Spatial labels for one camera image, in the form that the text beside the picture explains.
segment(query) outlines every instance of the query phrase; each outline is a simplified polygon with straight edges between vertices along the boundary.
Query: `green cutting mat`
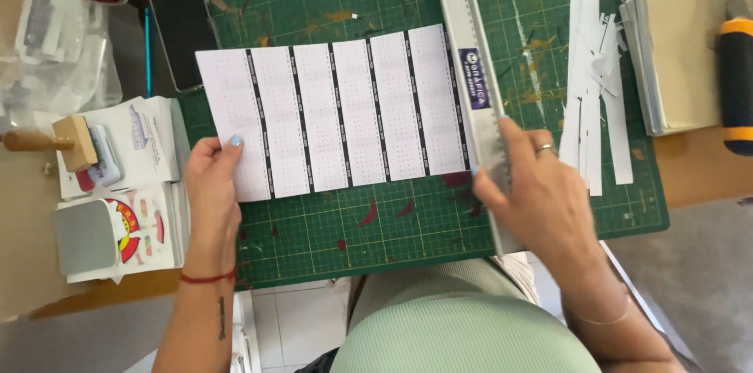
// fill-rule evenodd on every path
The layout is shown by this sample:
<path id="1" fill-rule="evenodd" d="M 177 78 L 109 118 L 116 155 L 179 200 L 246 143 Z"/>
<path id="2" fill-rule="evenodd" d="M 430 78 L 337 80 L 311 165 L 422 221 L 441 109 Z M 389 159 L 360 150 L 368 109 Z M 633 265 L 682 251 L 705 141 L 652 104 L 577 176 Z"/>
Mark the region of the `green cutting mat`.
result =
<path id="1" fill-rule="evenodd" d="M 478 0 L 505 111 L 526 129 L 547 128 L 559 142 L 567 86 L 569 0 Z M 212 6 L 223 47 L 316 44 L 402 31 L 443 21 L 439 0 L 222 0 Z M 615 13 L 617 0 L 602 0 Z M 357 20 L 336 14 L 352 11 Z M 541 81 L 541 104 L 522 50 L 532 48 Z M 633 185 L 614 185 L 606 123 L 602 122 L 604 196 L 592 197 L 602 239 L 662 231 L 669 226 L 651 139 L 645 136 L 628 56 L 622 57 L 626 116 L 633 153 Z M 203 92 L 181 98 L 188 135 L 214 136 Z M 439 177 L 356 187 L 316 195 L 241 204 L 239 289 L 257 288 L 436 264 L 491 255 L 486 213 L 472 216 L 473 202 L 453 195 Z M 355 225 L 368 213 L 377 217 Z M 395 214 L 413 202 L 413 212 Z M 340 250 L 337 241 L 344 240 Z"/>

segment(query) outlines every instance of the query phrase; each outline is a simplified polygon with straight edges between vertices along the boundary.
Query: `ring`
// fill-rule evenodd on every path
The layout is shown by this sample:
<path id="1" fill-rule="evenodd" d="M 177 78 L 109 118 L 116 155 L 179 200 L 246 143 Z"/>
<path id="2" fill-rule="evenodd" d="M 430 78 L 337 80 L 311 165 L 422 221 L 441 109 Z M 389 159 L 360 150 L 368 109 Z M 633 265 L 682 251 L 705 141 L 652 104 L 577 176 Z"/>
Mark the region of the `ring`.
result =
<path id="1" fill-rule="evenodd" d="M 552 144 L 543 144 L 542 146 L 537 147 L 536 155 L 538 155 L 538 153 L 542 152 L 545 149 L 548 149 L 549 151 L 551 151 L 554 156 L 559 155 L 557 149 Z"/>

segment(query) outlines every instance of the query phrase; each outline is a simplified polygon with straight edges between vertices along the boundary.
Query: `gray carpet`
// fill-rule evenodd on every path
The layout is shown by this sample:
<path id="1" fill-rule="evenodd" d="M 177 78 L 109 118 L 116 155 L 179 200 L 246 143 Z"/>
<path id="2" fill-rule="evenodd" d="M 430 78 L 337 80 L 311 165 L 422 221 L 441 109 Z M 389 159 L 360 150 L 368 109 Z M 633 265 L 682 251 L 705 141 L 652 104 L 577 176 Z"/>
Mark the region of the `gray carpet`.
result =
<path id="1" fill-rule="evenodd" d="M 753 371 L 753 207 L 673 210 L 668 231 L 608 242 L 706 373 Z"/>

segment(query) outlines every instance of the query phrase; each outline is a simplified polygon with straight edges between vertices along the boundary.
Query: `hand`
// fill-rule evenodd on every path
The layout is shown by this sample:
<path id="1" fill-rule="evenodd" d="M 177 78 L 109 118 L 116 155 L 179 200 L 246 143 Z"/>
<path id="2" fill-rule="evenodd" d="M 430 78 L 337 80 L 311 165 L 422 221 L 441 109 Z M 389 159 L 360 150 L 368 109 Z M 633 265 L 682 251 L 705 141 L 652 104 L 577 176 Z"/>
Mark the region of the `hand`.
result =
<path id="1" fill-rule="evenodd" d="M 551 149 L 539 150 L 552 144 L 551 133 L 524 132 L 511 118 L 500 119 L 499 128 L 507 140 L 512 191 L 503 195 L 479 169 L 474 192 L 486 208 L 547 265 L 555 279 L 566 279 L 563 275 L 574 279 L 594 263 L 606 262 L 583 180 Z"/>
<path id="2" fill-rule="evenodd" d="M 202 138 L 191 151 L 184 175 L 191 206 L 191 244 L 184 274 L 213 277 L 235 267 L 235 242 L 240 207 L 233 186 L 233 168 L 243 151 L 234 136 L 224 147 L 219 138 Z"/>

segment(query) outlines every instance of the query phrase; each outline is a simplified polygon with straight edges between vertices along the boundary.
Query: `metal ruler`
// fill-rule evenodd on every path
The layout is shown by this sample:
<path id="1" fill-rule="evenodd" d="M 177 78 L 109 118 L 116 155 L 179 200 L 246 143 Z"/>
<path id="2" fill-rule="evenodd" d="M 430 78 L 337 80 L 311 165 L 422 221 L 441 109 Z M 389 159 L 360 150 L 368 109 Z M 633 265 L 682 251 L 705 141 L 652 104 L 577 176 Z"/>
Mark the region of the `metal ruler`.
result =
<path id="1" fill-rule="evenodd" d="M 504 107 L 478 3 L 476 0 L 441 2 L 461 93 L 462 111 L 466 126 L 470 126 L 477 163 L 484 167 L 500 190 L 508 195 L 511 178 L 507 144 L 497 125 L 497 119 L 504 114 Z M 489 224 L 497 254 L 520 249 L 520 244 L 492 213 L 489 213 Z"/>

